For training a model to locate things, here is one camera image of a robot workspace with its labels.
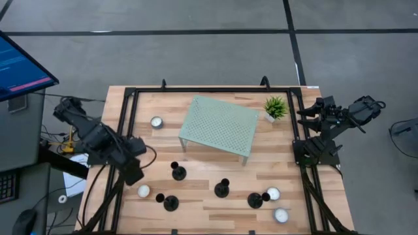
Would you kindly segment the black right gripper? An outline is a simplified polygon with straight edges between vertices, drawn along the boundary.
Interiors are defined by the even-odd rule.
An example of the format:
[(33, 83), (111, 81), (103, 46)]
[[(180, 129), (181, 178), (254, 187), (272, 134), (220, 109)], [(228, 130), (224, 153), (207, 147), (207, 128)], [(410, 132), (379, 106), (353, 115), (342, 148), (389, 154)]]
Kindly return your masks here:
[(342, 107), (336, 106), (333, 96), (316, 98), (315, 103), (309, 108), (297, 111), (302, 116), (316, 116), (314, 119), (301, 119), (297, 122), (303, 127), (311, 129), (316, 133), (329, 130), (332, 126), (340, 125), (342, 121)]

